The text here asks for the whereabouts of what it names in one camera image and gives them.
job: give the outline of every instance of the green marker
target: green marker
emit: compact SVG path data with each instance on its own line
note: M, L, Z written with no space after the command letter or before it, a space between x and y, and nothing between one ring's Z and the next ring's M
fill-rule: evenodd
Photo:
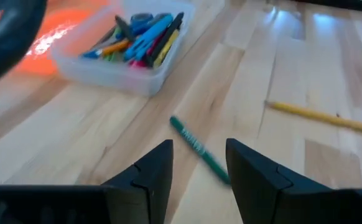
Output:
M214 156L209 153L204 145L200 143L192 134L185 129L182 122L176 117L171 116L171 125L177 130L177 132L186 140L186 142L192 147L192 149L210 166L213 172L225 183L230 185L230 178L221 165L215 160Z

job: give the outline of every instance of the blue marker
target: blue marker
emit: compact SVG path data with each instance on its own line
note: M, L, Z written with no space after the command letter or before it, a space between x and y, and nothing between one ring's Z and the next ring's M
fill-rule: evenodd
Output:
M124 53L124 60L130 60L136 56L144 55L146 51L149 49L147 46L153 42L157 36L161 35L161 33L166 30L167 26L169 26L173 21L173 16L168 15L153 25L147 32L142 34L140 38L138 38L133 45L127 49Z

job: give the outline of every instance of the clear plastic bin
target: clear plastic bin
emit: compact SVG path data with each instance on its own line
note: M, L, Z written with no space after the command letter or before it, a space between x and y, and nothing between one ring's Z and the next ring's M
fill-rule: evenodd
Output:
M112 4L69 31L51 48L51 54L65 78L94 85L111 86L144 96L155 95L174 64L180 45L187 34L195 13L193 5L184 2L123 0ZM114 26L114 15L121 15L126 21L140 12L156 15L169 12L174 17L184 12L180 34L173 43L162 65L156 69L128 67L122 62L107 62L78 57L94 45Z

